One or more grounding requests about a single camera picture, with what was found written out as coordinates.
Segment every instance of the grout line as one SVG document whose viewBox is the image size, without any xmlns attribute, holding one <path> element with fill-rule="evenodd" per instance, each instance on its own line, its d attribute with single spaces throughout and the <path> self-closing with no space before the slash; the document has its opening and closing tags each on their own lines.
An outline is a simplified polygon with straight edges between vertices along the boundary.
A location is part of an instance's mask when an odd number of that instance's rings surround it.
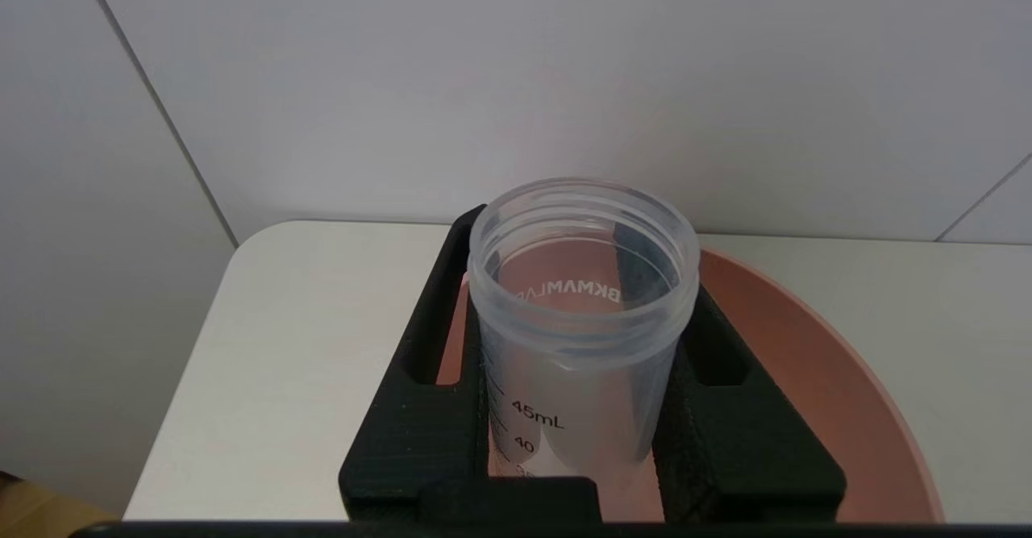
<svg viewBox="0 0 1032 538">
<path fill-rule="evenodd" d="M 1003 178 L 1001 178 L 1000 181 L 996 182 L 996 185 L 989 188 L 989 191 L 985 192 L 985 195 L 980 196 L 974 203 L 971 204 L 970 208 L 965 210 L 963 214 L 961 214 L 961 217 L 955 219 L 954 223 L 949 224 L 949 226 L 947 226 L 947 228 L 944 229 L 944 231 L 940 233 L 939 236 L 935 239 L 935 241 L 942 242 L 942 239 L 946 236 L 947 233 L 953 231 L 955 226 L 957 226 L 957 224 L 964 221 L 964 218 L 968 217 L 971 214 L 971 212 L 975 211 L 975 208 L 977 208 L 978 204 L 982 204 L 985 200 L 989 199 L 989 196 L 993 195 L 993 193 L 996 193 L 996 190 L 1000 189 L 1003 186 L 1003 184 L 1007 182 L 1007 179 L 1014 177 L 1014 173 L 1017 173 L 1017 171 L 1021 171 L 1022 167 L 1025 166 L 1025 163 L 1029 162 L 1029 159 L 1032 159 L 1032 153 L 1028 153 L 1028 155 L 1025 156 L 1025 159 L 1019 160 L 1018 165 L 1011 167 L 1011 169 L 1007 171 L 1007 173 L 1003 176 Z"/>
<path fill-rule="evenodd" d="M 158 97 L 158 92 L 154 89 L 151 78 L 148 77 L 147 72 L 143 70 L 143 64 L 140 64 L 139 57 L 136 57 L 136 53 L 133 52 L 132 45 L 129 44 L 129 38 L 126 36 L 125 31 L 122 31 L 119 21 L 115 18 L 115 12 L 111 11 L 111 6 L 107 4 L 107 0 L 96 1 L 97 4 L 100 5 L 100 9 L 104 12 L 104 17 L 107 19 L 107 24 L 109 24 L 111 30 L 115 31 L 115 36 L 118 37 L 119 42 L 122 42 L 122 49 L 125 50 L 126 54 L 128 54 L 129 61 L 132 61 L 133 68 L 136 68 L 136 74 L 139 75 L 140 81 L 143 82 L 143 87 L 147 89 L 148 94 L 151 94 L 151 100 L 154 101 L 154 104 L 158 107 L 158 113 L 161 115 L 161 118 L 165 120 L 165 125 L 172 133 L 172 137 L 175 138 L 175 145 L 179 146 L 180 151 L 183 153 L 183 158 L 187 160 L 187 165 L 190 166 L 190 170 L 193 171 L 194 178 L 196 178 L 197 183 L 200 184 L 201 192 L 204 193 L 204 197 L 211 204 L 212 211 L 215 212 L 215 217 L 219 220 L 219 224 L 222 225 L 223 231 L 225 231 L 226 235 L 229 236 L 229 242 L 233 245 L 233 248 L 239 248 L 240 244 L 236 241 L 236 235 L 233 234 L 232 228 L 229 227 L 229 222 L 226 221 L 225 215 L 223 215 L 222 210 L 219 209 L 219 203 L 215 200 L 215 196 L 212 195 L 212 190 L 208 188 L 202 175 L 200 175 L 200 169 L 198 169 L 197 163 L 194 162 L 190 152 L 187 151 L 187 146 L 183 141 L 183 137 L 180 136 L 179 129 L 176 129 L 175 124 L 172 123 L 172 118 L 168 115 L 165 104 L 162 103 L 161 99 Z"/>
</svg>

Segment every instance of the plastic cup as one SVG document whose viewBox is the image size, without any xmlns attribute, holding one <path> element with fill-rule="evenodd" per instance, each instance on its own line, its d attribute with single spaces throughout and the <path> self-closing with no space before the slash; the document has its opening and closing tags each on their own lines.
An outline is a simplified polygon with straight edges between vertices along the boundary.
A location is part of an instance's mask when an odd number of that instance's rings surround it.
<svg viewBox="0 0 1032 538">
<path fill-rule="evenodd" d="M 505 193 L 470 238 L 490 428 L 504 475 L 582 475 L 600 495 L 649 454 L 699 291 L 699 241 L 671 204 L 593 179 Z"/>
</svg>

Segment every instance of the wooden surface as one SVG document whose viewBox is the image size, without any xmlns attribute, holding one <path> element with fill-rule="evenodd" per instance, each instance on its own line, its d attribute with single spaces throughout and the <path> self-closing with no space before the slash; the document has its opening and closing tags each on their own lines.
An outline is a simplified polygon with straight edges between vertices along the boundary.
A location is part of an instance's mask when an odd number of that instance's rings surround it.
<svg viewBox="0 0 1032 538">
<path fill-rule="evenodd" d="M 116 518 L 30 481 L 0 480 L 0 538 L 65 538 L 79 528 Z"/>
</svg>

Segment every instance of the pink plate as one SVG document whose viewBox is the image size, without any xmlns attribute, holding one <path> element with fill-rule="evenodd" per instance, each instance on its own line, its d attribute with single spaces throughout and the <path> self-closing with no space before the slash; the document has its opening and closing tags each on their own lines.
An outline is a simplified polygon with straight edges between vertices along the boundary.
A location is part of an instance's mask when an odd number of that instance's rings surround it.
<svg viewBox="0 0 1032 538">
<path fill-rule="evenodd" d="M 704 251 L 702 283 L 845 472 L 839 521 L 943 523 L 935 485 L 906 422 L 834 328 L 796 295 L 733 258 Z M 459 378 L 466 297 L 463 283 L 439 384 Z M 662 519 L 654 480 L 654 471 L 643 476 L 643 488 L 636 490 L 641 501 L 624 504 L 625 511 L 604 500 L 604 517 Z"/>
</svg>

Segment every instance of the translucent plastic cup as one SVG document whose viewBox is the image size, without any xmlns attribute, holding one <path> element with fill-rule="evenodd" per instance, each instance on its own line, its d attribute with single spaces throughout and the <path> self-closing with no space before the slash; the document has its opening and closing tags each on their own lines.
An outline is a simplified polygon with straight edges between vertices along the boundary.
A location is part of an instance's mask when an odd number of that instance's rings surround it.
<svg viewBox="0 0 1032 538">
<path fill-rule="evenodd" d="M 635 482 L 695 307 L 699 255 L 670 204 L 592 179 L 520 186 L 481 212 L 470 296 L 495 471 L 587 476 L 600 495 Z"/>
</svg>

